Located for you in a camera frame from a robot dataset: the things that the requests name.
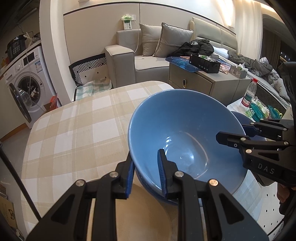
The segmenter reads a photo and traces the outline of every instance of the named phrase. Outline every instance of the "sofa armrest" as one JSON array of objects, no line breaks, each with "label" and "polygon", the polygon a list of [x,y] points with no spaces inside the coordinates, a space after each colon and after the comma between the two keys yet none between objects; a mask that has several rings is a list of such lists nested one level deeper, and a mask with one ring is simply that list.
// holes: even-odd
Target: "sofa armrest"
[{"label": "sofa armrest", "polygon": [[109,77],[114,88],[136,83],[135,53],[133,50],[111,45],[105,47]]}]

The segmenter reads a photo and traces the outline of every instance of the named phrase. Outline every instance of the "washing machine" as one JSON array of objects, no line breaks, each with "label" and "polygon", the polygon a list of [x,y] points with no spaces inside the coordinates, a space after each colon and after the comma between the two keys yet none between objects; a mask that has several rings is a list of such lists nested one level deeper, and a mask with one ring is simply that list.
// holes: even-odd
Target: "washing machine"
[{"label": "washing machine", "polygon": [[[42,46],[30,50],[13,64],[4,74],[14,101],[26,118],[29,128],[46,111],[44,105],[56,95],[46,68]],[[30,95],[32,106],[26,107],[17,88]]]}]

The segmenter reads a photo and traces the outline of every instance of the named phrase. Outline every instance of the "blue bowl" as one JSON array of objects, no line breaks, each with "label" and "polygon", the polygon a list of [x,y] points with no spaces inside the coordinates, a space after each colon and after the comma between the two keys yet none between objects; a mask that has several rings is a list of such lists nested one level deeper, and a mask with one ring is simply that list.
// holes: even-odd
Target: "blue bowl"
[{"label": "blue bowl", "polygon": [[[249,125],[251,122],[253,122],[250,118],[248,118],[247,116],[241,114],[241,113],[238,113],[238,112],[235,112],[235,111],[232,111],[232,113],[234,114],[234,116],[238,119],[238,121],[240,122],[241,125]],[[254,136],[254,137],[251,137],[251,140],[254,140],[254,141],[265,141],[264,137],[261,137],[261,136]],[[163,202],[166,202],[166,203],[169,203],[169,204],[173,204],[173,205],[177,205],[178,204],[178,201],[177,200],[168,200],[168,199],[165,199],[163,196],[161,196],[160,194],[154,192],[152,190],[151,187],[149,187],[143,180],[142,176],[140,175],[140,173],[138,172],[137,169],[135,169],[136,171],[136,174],[138,176],[138,179],[140,181],[140,183],[142,184],[142,186],[152,195],[154,196],[157,200],[159,201],[163,201]]]},{"label": "blue bowl", "polygon": [[231,194],[247,170],[238,149],[218,144],[219,131],[244,135],[236,117],[217,100],[191,90],[167,90],[144,100],[128,128],[131,157],[143,181],[162,195],[157,151],[194,179],[217,179]]}]

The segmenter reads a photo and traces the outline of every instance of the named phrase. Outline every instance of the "beige checkered tablecloth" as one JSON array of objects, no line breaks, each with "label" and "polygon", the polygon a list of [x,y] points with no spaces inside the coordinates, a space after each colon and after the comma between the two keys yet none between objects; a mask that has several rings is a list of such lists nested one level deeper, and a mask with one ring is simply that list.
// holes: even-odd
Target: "beige checkered tablecloth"
[{"label": "beige checkered tablecloth", "polygon": [[[115,88],[72,102],[36,121],[24,155],[22,181],[41,216],[77,179],[100,178],[126,160],[128,125],[135,108],[148,96],[167,89],[173,88],[159,81]],[[141,186],[137,178],[134,182]],[[23,195],[22,209],[29,232],[37,219]]]},{"label": "beige checkered tablecloth", "polygon": [[[115,170],[128,154],[127,131],[135,108],[148,96],[172,89],[148,81],[95,94],[43,115],[34,124],[25,151],[22,181],[41,216],[77,180],[97,179]],[[248,172],[234,197],[255,218],[262,194]],[[29,232],[37,223],[21,195]],[[159,203],[134,177],[128,200],[116,200],[118,240],[177,239],[177,207]]]}]

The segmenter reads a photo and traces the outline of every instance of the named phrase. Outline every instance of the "bottle label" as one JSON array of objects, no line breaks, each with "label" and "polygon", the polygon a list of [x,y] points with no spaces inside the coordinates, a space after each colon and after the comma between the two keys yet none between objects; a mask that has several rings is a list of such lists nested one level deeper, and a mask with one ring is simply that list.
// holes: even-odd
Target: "bottle label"
[{"label": "bottle label", "polygon": [[247,91],[244,95],[244,98],[242,99],[242,104],[245,106],[245,107],[249,107],[251,101],[253,99],[253,95],[250,95]]}]

